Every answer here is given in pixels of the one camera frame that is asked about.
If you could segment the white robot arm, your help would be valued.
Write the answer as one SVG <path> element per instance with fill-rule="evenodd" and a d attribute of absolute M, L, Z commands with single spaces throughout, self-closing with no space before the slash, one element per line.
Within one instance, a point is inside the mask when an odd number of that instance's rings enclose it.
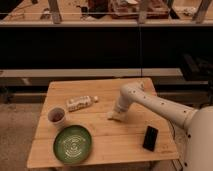
<path fill-rule="evenodd" d="M 196 109 L 144 90 L 140 82 L 121 86 L 112 118 L 123 121 L 133 103 L 140 104 L 173 122 L 187 133 L 183 171 L 213 171 L 213 106 Z"/>

